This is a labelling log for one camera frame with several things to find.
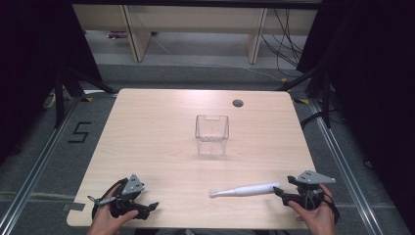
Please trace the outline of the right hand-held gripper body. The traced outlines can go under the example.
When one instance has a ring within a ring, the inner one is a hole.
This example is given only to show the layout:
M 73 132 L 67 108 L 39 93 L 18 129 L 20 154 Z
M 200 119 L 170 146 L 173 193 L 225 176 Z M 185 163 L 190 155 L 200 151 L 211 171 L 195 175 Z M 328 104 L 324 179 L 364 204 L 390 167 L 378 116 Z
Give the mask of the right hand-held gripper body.
M 299 198 L 296 200 L 307 211 L 316 210 L 324 199 L 324 192 L 321 184 L 335 183 L 336 179 L 323 175 L 321 173 L 307 169 L 297 178 L 297 186 Z

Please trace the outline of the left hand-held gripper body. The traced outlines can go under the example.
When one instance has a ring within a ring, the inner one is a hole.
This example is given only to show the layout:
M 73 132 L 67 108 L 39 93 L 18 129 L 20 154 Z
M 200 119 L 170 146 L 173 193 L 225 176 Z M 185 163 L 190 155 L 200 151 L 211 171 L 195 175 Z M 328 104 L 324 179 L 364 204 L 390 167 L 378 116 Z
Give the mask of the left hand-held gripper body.
M 144 184 L 138 179 L 136 174 L 122 179 L 113 192 L 115 199 L 110 202 L 112 216 L 119 217 L 130 211 L 144 211 L 141 205 L 135 203 L 135 199 L 143 190 Z

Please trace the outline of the white electric toothbrush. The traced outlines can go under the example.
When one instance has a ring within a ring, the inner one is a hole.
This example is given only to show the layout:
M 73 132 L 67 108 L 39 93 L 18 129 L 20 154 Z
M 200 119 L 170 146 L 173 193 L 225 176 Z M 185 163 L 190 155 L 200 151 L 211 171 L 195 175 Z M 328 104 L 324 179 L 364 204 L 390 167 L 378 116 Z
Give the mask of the white electric toothbrush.
M 264 194 L 273 194 L 275 188 L 277 189 L 280 188 L 280 184 L 278 182 L 246 185 L 246 186 L 240 186 L 240 187 L 227 189 L 227 190 L 221 190 L 221 191 L 210 190 L 209 196 L 211 198 L 217 198 L 217 197 L 248 197 L 248 196 L 264 195 Z

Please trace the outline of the clear plastic container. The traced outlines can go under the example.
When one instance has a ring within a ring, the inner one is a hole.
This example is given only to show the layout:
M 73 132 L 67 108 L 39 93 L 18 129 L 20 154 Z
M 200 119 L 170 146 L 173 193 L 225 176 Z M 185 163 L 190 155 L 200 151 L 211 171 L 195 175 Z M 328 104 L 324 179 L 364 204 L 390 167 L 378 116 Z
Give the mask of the clear plastic container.
M 229 139 L 229 117 L 198 115 L 195 138 L 200 155 L 223 156 Z

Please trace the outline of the person's left hand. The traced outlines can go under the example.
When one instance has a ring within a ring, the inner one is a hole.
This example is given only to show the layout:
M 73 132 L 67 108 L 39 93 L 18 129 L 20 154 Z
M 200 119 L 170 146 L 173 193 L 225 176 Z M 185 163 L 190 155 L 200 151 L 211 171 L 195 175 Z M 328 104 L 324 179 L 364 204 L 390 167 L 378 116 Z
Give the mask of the person's left hand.
M 86 235 L 119 235 L 123 224 L 134 219 L 138 211 L 129 211 L 119 217 L 111 214 L 110 206 L 104 205 L 97 209 Z

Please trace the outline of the person's right hand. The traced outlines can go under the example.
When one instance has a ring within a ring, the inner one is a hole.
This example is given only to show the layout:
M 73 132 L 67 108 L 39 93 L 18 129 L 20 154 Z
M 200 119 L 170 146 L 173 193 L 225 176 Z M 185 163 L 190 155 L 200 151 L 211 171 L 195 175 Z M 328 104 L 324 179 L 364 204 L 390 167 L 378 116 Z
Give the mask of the person's right hand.
M 304 222 L 312 235 L 336 235 L 335 213 L 329 203 L 332 203 L 332 193 L 325 185 L 321 185 L 325 193 L 325 201 L 314 211 L 307 211 L 294 201 L 289 202 L 299 216 L 297 221 Z

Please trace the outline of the black metal stand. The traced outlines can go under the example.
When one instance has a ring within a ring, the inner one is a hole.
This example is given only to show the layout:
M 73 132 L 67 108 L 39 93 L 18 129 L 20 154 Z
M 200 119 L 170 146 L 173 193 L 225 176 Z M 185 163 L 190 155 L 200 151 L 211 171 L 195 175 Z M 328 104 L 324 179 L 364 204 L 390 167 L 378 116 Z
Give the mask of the black metal stand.
M 64 89 L 68 91 L 71 97 L 81 98 L 85 95 L 83 88 L 80 86 L 79 81 L 86 81 L 89 84 L 103 90 L 109 94 L 116 94 L 117 90 L 106 85 L 101 76 L 93 77 L 80 70 L 72 69 L 70 67 L 62 67 L 57 70 L 54 78 L 54 91 L 56 98 L 56 124 L 60 126 L 65 119 L 65 105 L 64 105 Z
M 317 112 L 315 116 L 321 117 L 326 126 L 330 128 L 330 77 L 325 69 L 316 66 L 293 81 L 284 84 L 278 88 L 278 91 L 288 91 L 306 80 L 309 80 L 309 83 L 305 89 L 305 95 L 308 98 L 316 98 L 320 95 L 322 98 L 322 110 Z

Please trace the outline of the black curtain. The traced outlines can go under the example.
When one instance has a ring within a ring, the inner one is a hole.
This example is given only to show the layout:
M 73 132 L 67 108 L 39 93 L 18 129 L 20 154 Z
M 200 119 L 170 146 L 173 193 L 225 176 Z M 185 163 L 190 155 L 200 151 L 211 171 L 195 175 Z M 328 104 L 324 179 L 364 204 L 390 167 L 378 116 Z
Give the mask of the black curtain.
M 102 80 L 70 0 L 0 0 L 0 165 L 59 73 Z
M 415 234 L 415 0 L 360 0 L 331 83 L 355 138 Z

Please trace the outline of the beige wooden shelf unit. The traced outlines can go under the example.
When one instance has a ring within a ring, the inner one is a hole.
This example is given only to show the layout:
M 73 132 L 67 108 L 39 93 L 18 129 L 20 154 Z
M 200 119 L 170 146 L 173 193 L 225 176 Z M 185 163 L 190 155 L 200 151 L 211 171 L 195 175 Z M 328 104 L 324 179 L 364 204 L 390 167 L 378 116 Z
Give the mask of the beige wooden shelf unit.
M 307 36 L 314 10 L 81 5 L 73 9 L 84 30 L 124 31 L 133 59 L 143 60 L 152 32 L 236 33 L 245 36 L 248 58 L 256 62 L 260 37 L 288 33 Z

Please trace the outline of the aluminium floor rail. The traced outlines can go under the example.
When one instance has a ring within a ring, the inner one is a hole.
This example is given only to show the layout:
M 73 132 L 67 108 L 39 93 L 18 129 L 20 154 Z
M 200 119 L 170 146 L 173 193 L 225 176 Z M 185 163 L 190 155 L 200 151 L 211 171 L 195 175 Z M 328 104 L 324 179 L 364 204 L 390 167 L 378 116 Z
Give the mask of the aluminium floor rail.
M 358 185 L 356 177 L 353 175 L 332 129 L 328 127 L 326 121 L 322 117 L 317 119 L 317 123 L 368 234 L 384 235 L 384 231 L 381 228 L 374 211 L 369 205 L 368 200 L 364 196 L 361 187 Z
M 46 111 L 15 154 L 0 166 L 0 235 L 13 231 L 79 102 L 72 98 L 64 104 L 64 117 L 58 125 L 57 114 Z

